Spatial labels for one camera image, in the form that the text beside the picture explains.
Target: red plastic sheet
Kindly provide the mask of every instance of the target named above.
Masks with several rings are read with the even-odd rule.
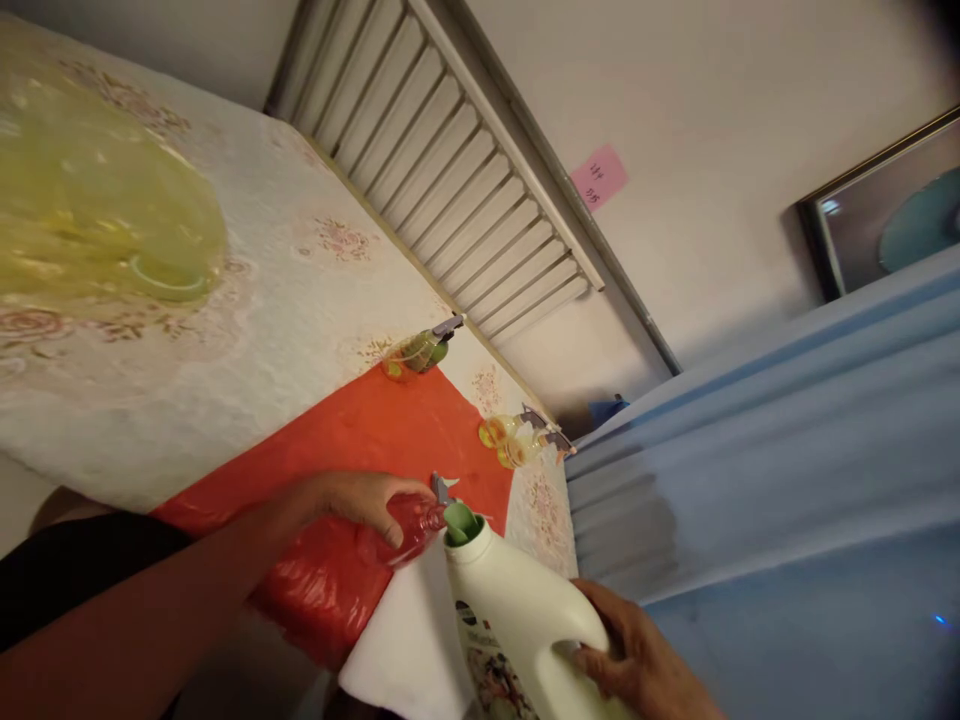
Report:
[[[404,384],[376,367],[152,514],[201,537],[325,470],[389,472],[425,483],[436,470],[461,478],[451,494],[490,516],[502,535],[513,472],[480,443],[480,420],[439,368]],[[346,661],[392,576],[361,562],[355,534],[353,523],[318,520],[251,598],[290,642],[331,670]]]

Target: white towel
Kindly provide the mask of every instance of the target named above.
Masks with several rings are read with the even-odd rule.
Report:
[[[406,720],[466,715],[474,690],[440,541],[393,576],[340,673],[340,686]]]

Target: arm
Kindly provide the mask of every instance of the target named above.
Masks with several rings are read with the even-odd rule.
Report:
[[[433,497],[416,480],[320,475],[115,585],[0,655],[0,717],[159,717],[300,530],[335,513],[398,546],[399,493]]]
[[[660,634],[650,616],[602,585],[573,584],[603,618],[622,660],[592,648],[574,655],[577,666],[608,695],[616,695],[646,720],[724,720],[707,689]]]

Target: white radiator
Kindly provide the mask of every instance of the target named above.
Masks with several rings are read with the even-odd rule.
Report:
[[[314,137],[495,345],[603,287],[427,0],[312,0],[272,114]]]

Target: green lid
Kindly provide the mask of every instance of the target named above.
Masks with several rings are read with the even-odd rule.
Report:
[[[462,502],[455,502],[443,511],[447,521],[445,542],[450,547],[460,547],[473,540],[483,529],[483,523],[473,511]]]

